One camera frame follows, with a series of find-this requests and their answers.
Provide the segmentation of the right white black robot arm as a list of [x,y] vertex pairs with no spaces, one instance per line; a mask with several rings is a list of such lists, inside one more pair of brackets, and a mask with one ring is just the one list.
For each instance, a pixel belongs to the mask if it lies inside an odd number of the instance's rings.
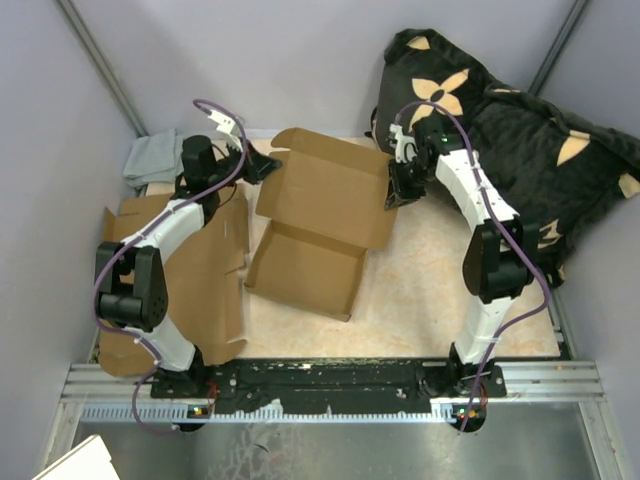
[[469,139],[446,135],[439,119],[424,118],[412,132],[395,119],[388,140],[393,157],[388,163],[386,209],[416,202],[425,196],[427,184],[436,181],[446,188],[470,229],[462,276],[471,301],[450,350],[445,381],[458,396],[477,393],[491,372],[498,330],[534,279],[537,227],[491,184]]

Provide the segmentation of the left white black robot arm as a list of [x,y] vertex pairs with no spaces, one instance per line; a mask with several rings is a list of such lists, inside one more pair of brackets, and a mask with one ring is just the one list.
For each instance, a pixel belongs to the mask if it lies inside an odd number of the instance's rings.
[[238,134],[228,135],[226,147],[226,153],[217,156],[209,137],[185,138],[183,170],[160,213],[135,233],[102,242],[96,251],[96,323],[101,331],[141,346],[152,358],[151,377],[173,396],[201,394],[208,374],[201,349],[169,315],[164,266],[213,220],[222,206],[221,189],[241,181],[257,185],[283,165]]

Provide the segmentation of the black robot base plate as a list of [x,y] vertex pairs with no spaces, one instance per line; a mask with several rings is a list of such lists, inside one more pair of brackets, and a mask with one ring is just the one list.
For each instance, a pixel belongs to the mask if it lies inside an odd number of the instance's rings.
[[472,432],[484,421],[487,401],[507,394],[502,369],[490,366],[479,391],[462,394],[452,386],[449,358],[240,359],[206,367],[204,386],[191,396],[173,396],[153,378],[151,396],[201,398],[204,406],[190,412],[197,419],[268,405],[293,417],[429,414],[436,400],[458,397],[453,422]]

